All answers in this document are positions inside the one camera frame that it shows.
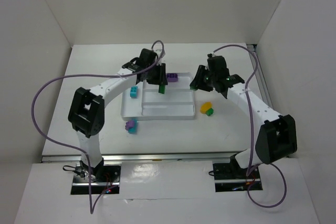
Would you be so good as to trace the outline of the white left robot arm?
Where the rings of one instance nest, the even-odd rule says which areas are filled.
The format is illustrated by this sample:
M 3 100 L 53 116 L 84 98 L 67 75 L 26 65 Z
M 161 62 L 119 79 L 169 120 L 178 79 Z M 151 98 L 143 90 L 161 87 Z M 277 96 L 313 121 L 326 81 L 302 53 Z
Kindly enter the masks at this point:
M 125 63 L 121 69 L 103 83 L 90 89 L 78 88 L 72 100 L 68 121 L 79 139 L 82 169 L 98 177 L 102 173 L 104 160 L 99 146 L 99 132 L 105 121 L 106 106 L 127 89 L 146 81 L 167 85 L 165 64 L 161 59 L 164 49 L 142 49 L 138 57 Z

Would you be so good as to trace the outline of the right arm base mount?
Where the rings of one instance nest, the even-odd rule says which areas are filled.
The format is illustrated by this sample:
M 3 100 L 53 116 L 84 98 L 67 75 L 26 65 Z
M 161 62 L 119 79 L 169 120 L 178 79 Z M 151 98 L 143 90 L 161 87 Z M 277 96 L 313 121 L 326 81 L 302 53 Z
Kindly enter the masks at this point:
M 263 190 L 258 168 L 248 177 L 246 172 L 247 169 L 233 171 L 228 163 L 214 163 L 208 174 L 214 178 L 217 193 L 247 191 L 249 186 L 251 190 Z

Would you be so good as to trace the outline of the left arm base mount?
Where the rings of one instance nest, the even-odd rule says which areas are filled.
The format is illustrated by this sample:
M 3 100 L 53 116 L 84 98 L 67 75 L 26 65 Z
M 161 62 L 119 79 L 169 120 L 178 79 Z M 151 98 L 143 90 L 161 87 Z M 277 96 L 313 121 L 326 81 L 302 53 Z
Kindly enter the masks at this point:
M 73 173 L 71 195 L 89 194 L 89 174 L 81 166 L 64 165 L 62 170 Z M 91 190 L 93 195 L 99 195 L 101 192 L 113 195 L 120 192 L 121 165 L 113 164 L 102 168 L 97 175 L 91 176 Z

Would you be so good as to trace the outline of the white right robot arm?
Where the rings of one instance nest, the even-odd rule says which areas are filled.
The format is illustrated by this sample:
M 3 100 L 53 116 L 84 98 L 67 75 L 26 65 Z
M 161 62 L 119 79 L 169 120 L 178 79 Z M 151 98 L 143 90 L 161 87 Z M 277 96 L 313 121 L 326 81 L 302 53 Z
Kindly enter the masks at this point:
M 207 65 L 198 67 L 190 88 L 216 91 L 250 118 L 253 142 L 247 150 L 231 156 L 233 169 L 249 170 L 255 165 L 269 165 L 297 151 L 294 118 L 273 110 L 246 86 L 239 75 L 231 75 L 224 57 L 208 55 Z

